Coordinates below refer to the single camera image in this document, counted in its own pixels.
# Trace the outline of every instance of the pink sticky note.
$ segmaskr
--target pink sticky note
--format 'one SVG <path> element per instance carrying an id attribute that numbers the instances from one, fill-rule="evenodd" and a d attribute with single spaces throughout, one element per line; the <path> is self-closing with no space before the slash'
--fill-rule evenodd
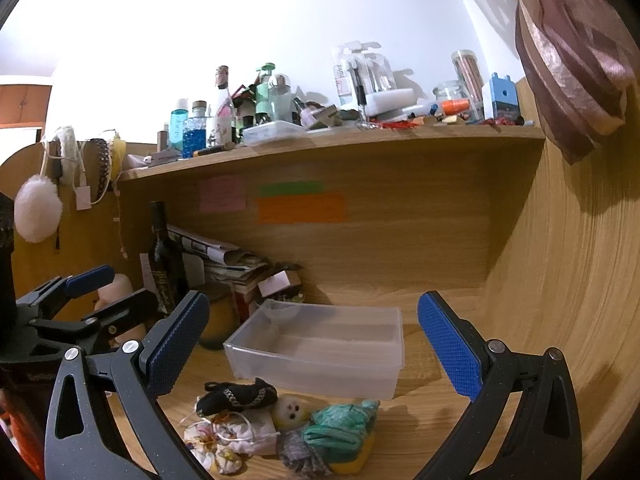
<path id="1" fill-rule="evenodd" d="M 246 209 L 244 184 L 237 175 L 201 180 L 199 187 L 201 213 L 233 213 Z"/>

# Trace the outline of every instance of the green cloth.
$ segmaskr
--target green cloth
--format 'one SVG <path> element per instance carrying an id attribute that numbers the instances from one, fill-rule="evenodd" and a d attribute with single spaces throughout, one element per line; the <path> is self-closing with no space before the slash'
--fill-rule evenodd
<path id="1" fill-rule="evenodd" d="M 373 430 L 380 402 L 334 404 L 314 412 L 303 432 L 305 443 L 318 450 L 329 464 L 353 462 Z"/>

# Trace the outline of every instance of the dark glass bottle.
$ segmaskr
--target dark glass bottle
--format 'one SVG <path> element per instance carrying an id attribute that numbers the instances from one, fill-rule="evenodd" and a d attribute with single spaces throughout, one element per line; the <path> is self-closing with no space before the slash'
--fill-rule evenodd
<path id="1" fill-rule="evenodd" d="M 151 203 L 154 244 L 149 250 L 149 266 L 153 274 L 160 310 L 170 314 L 189 291 L 182 251 L 176 242 L 169 238 L 166 228 L 164 202 Z"/>

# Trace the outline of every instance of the blue liquid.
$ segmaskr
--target blue liquid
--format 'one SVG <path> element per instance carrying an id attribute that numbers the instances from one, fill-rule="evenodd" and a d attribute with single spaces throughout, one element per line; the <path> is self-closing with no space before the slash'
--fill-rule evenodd
<path id="1" fill-rule="evenodd" d="M 191 158 L 196 150 L 207 147 L 206 130 L 189 130 L 182 135 L 182 158 Z"/>
<path id="2" fill-rule="evenodd" d="M 182 132 L 184 131 L 184 121 L 187 120 L 188 116 L 188 111 L 180 108 L 171 112 L 171 121 L 169 122 L 169 144 L 176 150 L 182 149 Z"/>

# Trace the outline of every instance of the metal screw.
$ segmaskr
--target metal screw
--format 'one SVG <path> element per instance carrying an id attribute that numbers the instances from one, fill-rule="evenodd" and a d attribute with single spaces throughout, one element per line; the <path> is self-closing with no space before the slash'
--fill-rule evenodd
<path id="1" fill-rule="evenodd" d="M 122 351 L 125 354 L 133 354 L 133 352 L 135 352 L 139 346 L 140 343 L 132 339 L 131 341 L 127 341 L 126 343 L 124 343 L 124 345 L 122 345 Z"/>
<path id="2" fill-rule="evenodd" d="M 562 352 L 559 351 L 558 348 L 551 347 L 546 352 L 549 354 L 549 357 L 551 357 L 554 361 L 562 361 L 562 359 L 564 359 L 564 355 L 562 355 Z"/>
<path id="3" fill-rule="evenodd" d="M 491 341 L 489 341 L 489 350 L 494 354 L 501 354 L 506 349 L 507 347 L 499 339 L 491 339 Z"/>
<path id="4" fill-rule="evenodd" d="M 78 354 L 80 352 L 78 351 L 78 349 L 76 347 L 70 348 L 69 350 L 67 350 L 65 352 L 65 359 L 67 361 L 72 361 L 73 359 L 75 359 L 76 357 L 78 357 Z"/>

